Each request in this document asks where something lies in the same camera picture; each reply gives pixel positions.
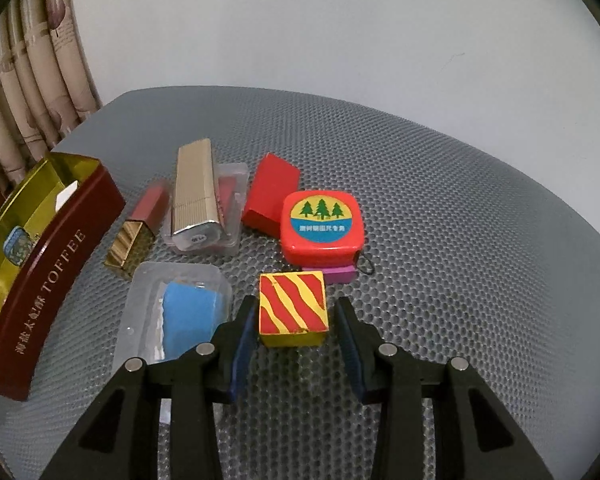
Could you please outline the red yellow striped wooden cube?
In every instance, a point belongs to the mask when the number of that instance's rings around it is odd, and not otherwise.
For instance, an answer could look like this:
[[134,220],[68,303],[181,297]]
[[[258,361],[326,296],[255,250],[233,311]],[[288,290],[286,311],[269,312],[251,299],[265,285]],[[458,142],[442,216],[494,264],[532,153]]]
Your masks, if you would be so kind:
[[329,334],[322,271],[262,273],[258,329],[268,348],[317,347]]

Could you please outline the red wooden block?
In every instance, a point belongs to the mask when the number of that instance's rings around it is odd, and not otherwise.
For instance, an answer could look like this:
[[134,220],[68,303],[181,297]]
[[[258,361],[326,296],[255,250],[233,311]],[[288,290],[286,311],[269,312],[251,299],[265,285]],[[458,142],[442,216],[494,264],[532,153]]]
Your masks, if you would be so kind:
[[279,238],[285,198],[298,190],[300,169],[272,153],[262,157],[247,193],[242,224]]

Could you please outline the red gold toffee tin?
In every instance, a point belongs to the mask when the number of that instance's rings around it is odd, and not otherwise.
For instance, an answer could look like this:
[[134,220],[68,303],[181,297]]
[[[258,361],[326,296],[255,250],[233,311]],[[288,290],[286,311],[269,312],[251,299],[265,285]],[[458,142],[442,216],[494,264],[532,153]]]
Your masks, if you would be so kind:
[[0,209],[0,396],[23,401],[54,319],[124,198],[96,158],[50,153]]

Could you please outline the clear box with red insert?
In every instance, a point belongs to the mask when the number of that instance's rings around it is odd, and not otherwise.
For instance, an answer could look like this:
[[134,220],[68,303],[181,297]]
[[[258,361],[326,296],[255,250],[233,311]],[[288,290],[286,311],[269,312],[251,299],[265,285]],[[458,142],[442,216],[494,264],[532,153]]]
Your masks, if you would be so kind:
[[244,209],[249,183],[249,167],[245,162],[227,162],[216,166],[220,185],[220,202],[224,212],[225,234],[214,244],[204,243],[202,246],[180,249],[172,242],[171,211],[168,210],[160,235],[164,244],[172,252],[180,255],[217,255],[234,256],[238,253],[242,236],[242,210]]

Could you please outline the red tape measure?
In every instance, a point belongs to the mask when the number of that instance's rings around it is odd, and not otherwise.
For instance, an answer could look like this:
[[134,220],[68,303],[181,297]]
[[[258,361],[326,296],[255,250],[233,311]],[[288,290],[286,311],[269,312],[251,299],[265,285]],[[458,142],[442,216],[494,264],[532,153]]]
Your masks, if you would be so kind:
[[280,216],[285,260],[299,268],[356,266],[365,245],[358,200],[338,190],[305,190],[287,195]]

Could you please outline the pink wooden block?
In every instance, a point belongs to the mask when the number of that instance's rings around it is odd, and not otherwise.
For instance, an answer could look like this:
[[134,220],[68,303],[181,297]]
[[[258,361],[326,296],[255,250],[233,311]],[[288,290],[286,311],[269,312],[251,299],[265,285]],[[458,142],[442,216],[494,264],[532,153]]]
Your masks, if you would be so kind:
[[322,272],[326,285],[348,284],[358,277],[356,266],[330,266],[329,268],[303,268],[304,272]]

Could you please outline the beige patterned curtain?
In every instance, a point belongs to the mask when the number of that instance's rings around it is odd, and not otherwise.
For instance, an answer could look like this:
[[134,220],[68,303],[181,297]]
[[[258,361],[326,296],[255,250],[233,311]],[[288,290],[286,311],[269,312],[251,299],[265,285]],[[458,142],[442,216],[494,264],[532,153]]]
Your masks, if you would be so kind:
[[0,0],[0,194],[99,107],[73,0]]

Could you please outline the grey honeycomb mesh mat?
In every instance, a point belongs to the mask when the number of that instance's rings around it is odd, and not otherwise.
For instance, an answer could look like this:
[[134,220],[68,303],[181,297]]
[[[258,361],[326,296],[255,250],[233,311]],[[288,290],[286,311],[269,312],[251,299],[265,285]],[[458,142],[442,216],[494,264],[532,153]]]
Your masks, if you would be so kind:
[[[476,148],[400,117],[322,96],[178,87],[119,96],[59,151],[99,158],[126,200],[172,177],[176,151],[209,138],[218,162],[266,153],[302,188],[358,199],[374,275],[330,286],[419,359],[464,356],[555,479],[600,452],[600,234],[566,203]],[[37,479],[112,373],[129,283],[102,265],[123,218],[62,305],[26,402],[0,396],[0,452]],[[378,406],[352,392],[334,337],[268,350],[219,421],[225,479],[368,479]]]

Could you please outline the clear box with blue sponge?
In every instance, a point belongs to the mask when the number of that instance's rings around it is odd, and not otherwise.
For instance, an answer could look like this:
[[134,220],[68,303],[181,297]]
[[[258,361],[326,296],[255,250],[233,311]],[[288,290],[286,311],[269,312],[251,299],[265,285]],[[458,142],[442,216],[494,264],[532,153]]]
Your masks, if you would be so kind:
[[217,266],[142,263],[126,296],[111,370],[133,356],[148,364],[174,360],[209,342],[232,303],[232,286]]

